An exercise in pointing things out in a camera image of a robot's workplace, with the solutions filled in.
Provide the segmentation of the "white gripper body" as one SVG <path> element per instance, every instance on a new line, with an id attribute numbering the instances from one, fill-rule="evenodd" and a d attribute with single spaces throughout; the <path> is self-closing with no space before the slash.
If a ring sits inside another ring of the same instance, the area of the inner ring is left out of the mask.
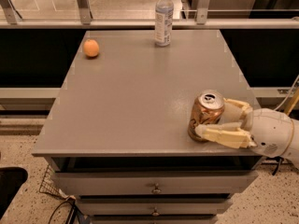
<path id="1" fill-rule="evenodd" d="M 244 129 L 250 132 L 250 149 L 269 158 L 294 157 L 294 119 L 284 113 L 268 109 L 256 109 L 247 115 Z"/>

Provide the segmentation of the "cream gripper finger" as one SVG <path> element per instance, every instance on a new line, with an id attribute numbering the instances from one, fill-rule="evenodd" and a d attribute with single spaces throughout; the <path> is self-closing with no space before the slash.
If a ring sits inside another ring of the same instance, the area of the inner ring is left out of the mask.
<path id="1" fill-rule="evenodd" d="M 241 128 L 239 122 L 200 124 L 195 128 L 198 136 L 230 148 L 256 147 L 251 133 Z"/>
<path id="2" fill-rule="evenodd" d="M 247 102 L 234 99 L 224 99 L 222 121 L 238 122 L 244 120 L 252 110 L 252 106 Z"/>

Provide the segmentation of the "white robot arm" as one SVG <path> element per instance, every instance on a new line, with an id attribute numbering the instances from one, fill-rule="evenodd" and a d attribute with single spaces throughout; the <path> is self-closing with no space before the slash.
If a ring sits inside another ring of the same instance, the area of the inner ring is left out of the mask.
<path id="1" fill-rule="evenodd" d="M 195 133 L 230 148 L 248 148 L 268 157 L 281 157 L 299 168 L 299 121 L 273 109 L 253 109 L 246 102 L 224 100 L 217 124 L 199 124 Z"/>

